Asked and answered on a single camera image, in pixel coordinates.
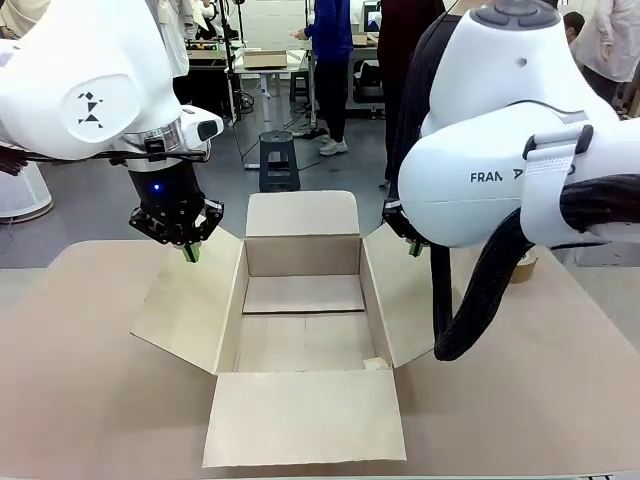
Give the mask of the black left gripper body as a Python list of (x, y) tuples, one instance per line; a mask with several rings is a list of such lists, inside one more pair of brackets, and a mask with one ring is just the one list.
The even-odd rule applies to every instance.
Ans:
[(204, 194), (190, 162), (151, 172), (130, 171), (129, 176), (139, 196), (139, 206), (152, 217), (168, 217), (174, 223), (185, 223), (191, 230), (204, 206)]

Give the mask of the brown cardboard box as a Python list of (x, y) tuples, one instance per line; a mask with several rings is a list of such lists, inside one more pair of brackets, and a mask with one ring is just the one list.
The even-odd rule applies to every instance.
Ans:
[(406, 457), (396, 371), (433, 346), (427, 258), (348, 191), (255, 194), (246, 235), (171, 252), (133, 332), (215, 378), (207, 468)]

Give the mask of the black step stool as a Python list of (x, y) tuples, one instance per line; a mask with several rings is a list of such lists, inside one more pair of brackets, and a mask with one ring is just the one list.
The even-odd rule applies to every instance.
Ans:
[(301, 184), (292, 133), (263, 132), (259, 136), (259, 146), (260, 192), (299, 191)]

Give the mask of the brown packing tape roll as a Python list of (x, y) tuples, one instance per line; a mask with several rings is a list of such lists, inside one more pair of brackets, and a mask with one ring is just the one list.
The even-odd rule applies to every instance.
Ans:
[(520, 284), (527, 282), (533, 275), (537, 260), (538, 257), (534, 252), (527, 252), (516, 264), (509, 283)]

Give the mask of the white mesh cylinder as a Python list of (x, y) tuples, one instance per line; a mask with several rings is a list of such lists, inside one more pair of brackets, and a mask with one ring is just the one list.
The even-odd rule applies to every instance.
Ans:
[(54, 206), (36, 162), (17, 176), (0, 172), (0, 224), (21, 223), (49, 213)]

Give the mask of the white background desk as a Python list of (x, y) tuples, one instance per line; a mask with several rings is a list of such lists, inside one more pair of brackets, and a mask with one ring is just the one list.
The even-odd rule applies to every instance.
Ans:
[(288, 65), (286, 69), (279, 70), (246, 70), (243, 68), (243, 51), (266, 50), (261, 48), (239, 48), (235, 52), (234, 68), (239, 80), (257, 77), (259, 79), (259, 93), (262, 101), (263, 131), (284, 129), (283, 110), (277, 106), (275, 110), (271, 108), (273, 98), (281, 95), (281, 80), (290, 77), (293, 72), (308, 71), (308, 51), (306, 49), (286, 50), (288, 55)]

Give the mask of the small grey stool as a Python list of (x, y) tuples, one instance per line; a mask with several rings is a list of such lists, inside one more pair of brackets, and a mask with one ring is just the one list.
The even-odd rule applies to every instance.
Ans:
[(289, 101), (295, 103), (298, 100), (308, 102), (310, 100), (309, 72), (293, 72), (289, 81)]

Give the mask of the figure in white shirt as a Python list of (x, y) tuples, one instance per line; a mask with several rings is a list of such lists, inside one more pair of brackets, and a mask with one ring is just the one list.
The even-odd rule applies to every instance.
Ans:
[(186, 30), (194, 25), (191, 1), (158, 0), (158, 19), (173, 77), (184, 77), (189, 71)]

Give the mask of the flat cardboard tray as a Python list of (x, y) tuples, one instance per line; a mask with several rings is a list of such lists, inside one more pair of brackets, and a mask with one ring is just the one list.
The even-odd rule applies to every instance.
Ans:
[(245, 49), (242, 57), (246, 70), (279, 70), (286, 69), (288, 65), (286, 50)]

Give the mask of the person in blue top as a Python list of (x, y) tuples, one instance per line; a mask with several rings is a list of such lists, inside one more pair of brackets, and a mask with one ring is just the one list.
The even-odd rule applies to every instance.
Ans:
[(347, 74), (353, 50), (350, 0), (314, 0), (313, 10), (313, 22), (292, 36), (300, 41), (311, 41), (316, 59), (316, 97), (329, 134), (329, 139), (319, 148), (319, 154), (334, 156), (348, 150), (344, 132)]

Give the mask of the dark maroon garment figure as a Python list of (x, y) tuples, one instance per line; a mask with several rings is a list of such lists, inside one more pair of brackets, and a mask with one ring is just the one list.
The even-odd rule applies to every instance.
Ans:
[(380, 0), (377, 47), (385, 102), (386, 168), (383, 187), (391, 183), (393, 149), (409, 62), (423, 32), (445, 12), (443, 0)]

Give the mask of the background computer monitor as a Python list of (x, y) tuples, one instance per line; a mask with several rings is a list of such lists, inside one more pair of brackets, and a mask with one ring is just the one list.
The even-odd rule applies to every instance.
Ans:
[(381, 0), (365, 0), (362, 5), (363, 31), (372, 33), (380, 30), (382, 21)]

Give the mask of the figure in beige top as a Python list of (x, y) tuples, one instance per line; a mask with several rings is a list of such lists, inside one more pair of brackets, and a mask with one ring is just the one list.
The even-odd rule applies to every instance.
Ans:
[(42, 18), (50, 0), (2, 0), (0, 38), (16, 40), (28, 33)]

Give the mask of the seated person in grey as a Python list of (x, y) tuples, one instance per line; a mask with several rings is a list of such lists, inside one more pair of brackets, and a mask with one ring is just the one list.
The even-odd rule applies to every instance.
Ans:
[(564, 28), (565, 28), (565, 36), (569, 48), (571, 51), (574, 51), (575, 46), (573, 43), (579, 36), (582, 28), (585, 24), (584, 16), (576, 11), (568, 12), (563, 16)]

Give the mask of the person in pale shirt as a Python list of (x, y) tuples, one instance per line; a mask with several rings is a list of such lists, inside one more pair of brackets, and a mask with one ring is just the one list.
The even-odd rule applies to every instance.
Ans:
[(587, 83), (611, 105), (640, 64), (640, 0), (597, 0), (570, 49)]

